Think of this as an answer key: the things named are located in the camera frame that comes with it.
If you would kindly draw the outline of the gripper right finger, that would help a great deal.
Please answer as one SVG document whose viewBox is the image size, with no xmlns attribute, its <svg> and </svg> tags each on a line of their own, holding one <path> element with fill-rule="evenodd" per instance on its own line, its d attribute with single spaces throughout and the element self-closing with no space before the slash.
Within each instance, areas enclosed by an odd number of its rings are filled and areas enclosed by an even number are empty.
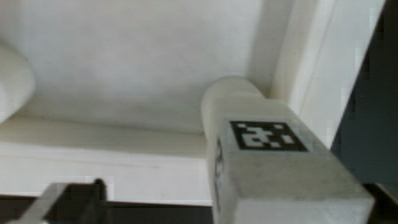
<svg viewBox="0 0 398 224">
<path fill-rule="evenodd" d="M 369 224 L 398 224 L 398 184 L 365 185 L 376 198 Z"/>
</svg>

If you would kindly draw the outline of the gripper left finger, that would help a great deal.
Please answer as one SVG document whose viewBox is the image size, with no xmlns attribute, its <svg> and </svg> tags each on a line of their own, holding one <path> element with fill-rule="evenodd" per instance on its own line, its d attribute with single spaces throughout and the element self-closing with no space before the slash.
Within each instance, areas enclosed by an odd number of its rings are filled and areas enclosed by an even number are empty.
<svg viewBox="0 0 398 224">
<path fill-rule="evenodd" d="M 107 185 L 54 183 L 12 224 L 111 224 Z"/>
</svg>

